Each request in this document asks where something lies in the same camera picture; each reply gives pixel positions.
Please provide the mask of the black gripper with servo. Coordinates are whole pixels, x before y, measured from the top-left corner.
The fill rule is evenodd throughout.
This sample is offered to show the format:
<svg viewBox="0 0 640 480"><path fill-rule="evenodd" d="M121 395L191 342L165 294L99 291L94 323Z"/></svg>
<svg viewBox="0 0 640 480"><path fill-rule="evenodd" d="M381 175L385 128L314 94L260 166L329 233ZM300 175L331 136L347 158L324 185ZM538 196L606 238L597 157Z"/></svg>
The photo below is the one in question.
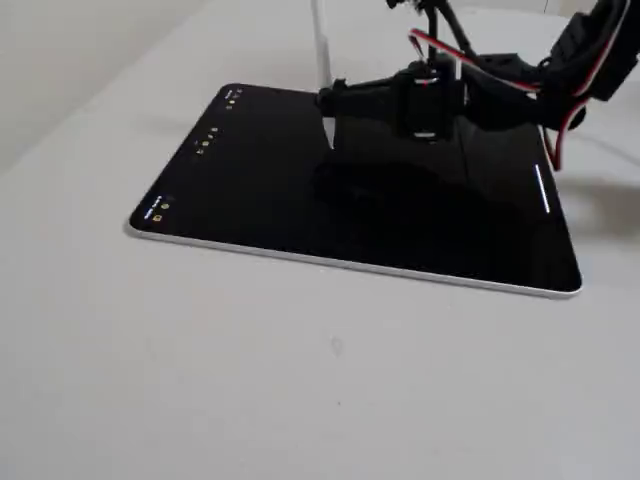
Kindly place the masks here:
<svg viewBox="0 0 640 480"><path fill-rule="evenodd" d="M414 61L394 77L355 84L336 79L315 104L326 118L378 121L401 138L449 141L464 109L464 84L452 59L435 58Z"/></svg>

